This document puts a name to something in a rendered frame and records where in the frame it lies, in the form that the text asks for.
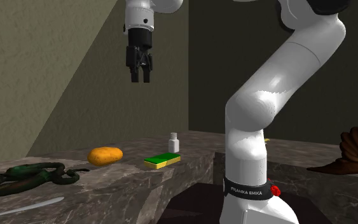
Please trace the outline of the dark green snake figure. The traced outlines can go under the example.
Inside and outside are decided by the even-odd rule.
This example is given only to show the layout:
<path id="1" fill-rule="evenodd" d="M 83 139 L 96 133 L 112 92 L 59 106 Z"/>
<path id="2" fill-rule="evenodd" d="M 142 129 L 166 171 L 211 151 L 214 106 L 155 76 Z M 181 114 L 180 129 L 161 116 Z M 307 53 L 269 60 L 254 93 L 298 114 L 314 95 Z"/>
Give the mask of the dark green snake figure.
<path id="1" fill-rule="evenodd" d="M 79 181 L 79 172 L 88 169 L 66 169 L 60 162 L 43 162 L 10 167 L 0 172 L 0 197 L 32 190 L 47 182 L 70 185 Z"/>

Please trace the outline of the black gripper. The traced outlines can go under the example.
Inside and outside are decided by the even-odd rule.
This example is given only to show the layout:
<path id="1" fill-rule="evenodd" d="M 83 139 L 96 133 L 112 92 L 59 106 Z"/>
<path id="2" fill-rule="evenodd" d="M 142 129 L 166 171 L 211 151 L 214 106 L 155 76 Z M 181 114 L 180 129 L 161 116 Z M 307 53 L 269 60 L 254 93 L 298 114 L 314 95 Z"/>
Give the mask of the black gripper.
<path id="1" fill-rule="evenodd" d="M 153 34 L 148 29 L 131 28 L 128 30 L 128 46 L 126 48 L 126 66 L 130 70 L 131 82 L 139 81 L 139 66 L 141 63 L 144 83 L 150 82 L 153 70 L 153 56 L 148 53 L 152 48 Z"/>

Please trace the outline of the dark robot stand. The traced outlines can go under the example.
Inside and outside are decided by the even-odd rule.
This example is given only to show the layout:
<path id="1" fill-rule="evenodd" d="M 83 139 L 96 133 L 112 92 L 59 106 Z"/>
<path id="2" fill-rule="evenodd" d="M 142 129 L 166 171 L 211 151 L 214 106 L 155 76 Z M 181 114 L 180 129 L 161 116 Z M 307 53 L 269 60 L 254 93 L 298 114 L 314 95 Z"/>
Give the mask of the dark robot stand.
<path id="1" fill-rule="evenodd" d="M 223 197 L 221 185 L 196 183 L 170 200 L 157 224 L 219 224 Z M 280 198 L 292 207 L 299 224 L 332 224 L 311 200 L 291 193 Z"/>

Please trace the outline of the brown shell-shaped figure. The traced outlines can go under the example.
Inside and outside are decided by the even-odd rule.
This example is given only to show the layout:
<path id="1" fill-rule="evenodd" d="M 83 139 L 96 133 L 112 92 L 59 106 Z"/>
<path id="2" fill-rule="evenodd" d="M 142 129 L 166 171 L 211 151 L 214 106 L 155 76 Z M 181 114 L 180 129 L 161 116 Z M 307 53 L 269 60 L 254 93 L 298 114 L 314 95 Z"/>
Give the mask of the brown shell-shaped figure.
<path id="1" fill-rule="evenodd" d="M 340 158 L 321 167 L 308 167 L 307 170 L 334 175 L 358 174 L 358 127 L 342 132 L 340 138 Z"/>

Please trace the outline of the green and yellow sponge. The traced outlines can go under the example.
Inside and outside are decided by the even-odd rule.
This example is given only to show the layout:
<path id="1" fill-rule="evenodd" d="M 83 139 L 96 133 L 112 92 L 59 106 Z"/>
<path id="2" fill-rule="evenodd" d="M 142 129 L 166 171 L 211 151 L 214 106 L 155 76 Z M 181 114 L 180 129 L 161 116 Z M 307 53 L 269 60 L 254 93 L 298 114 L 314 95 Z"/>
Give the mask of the green and yellow sponge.
<path id="1" fill-rule="evenodd" d="M 160 169 L 181 160 L 181 156 L 176 153 L 164 153 L 161 155 L 144 159 L 144 165 L 152 169 Z"/>

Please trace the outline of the small white bottle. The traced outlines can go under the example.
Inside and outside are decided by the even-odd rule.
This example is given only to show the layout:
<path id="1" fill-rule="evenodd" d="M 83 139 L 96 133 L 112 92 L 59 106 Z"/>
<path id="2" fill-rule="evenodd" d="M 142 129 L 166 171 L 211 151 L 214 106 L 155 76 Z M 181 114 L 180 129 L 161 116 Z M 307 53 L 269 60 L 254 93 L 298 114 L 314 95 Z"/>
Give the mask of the small white bottle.
<path id="1" fill-rule="evenodd" d="M 177 138 L 176 132 L 170 133 L 169 139 L 169 153 L 178 153 L 179 152 L 179 140 Z"/>

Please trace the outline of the yellow-orange potato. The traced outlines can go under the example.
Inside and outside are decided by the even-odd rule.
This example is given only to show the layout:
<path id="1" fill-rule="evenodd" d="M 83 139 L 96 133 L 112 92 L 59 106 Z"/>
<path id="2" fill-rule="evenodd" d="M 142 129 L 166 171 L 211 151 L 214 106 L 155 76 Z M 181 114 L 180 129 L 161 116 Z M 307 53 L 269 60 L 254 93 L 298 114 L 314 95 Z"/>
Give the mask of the yellow-orange potato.
<path id="1" fill-rule="evenodd" d="M 114 147 L 99 147 L 90 151 L 87 160 L 96 166 L 109 165 L 121 160 L 123 152 L 119 148 Z"/>

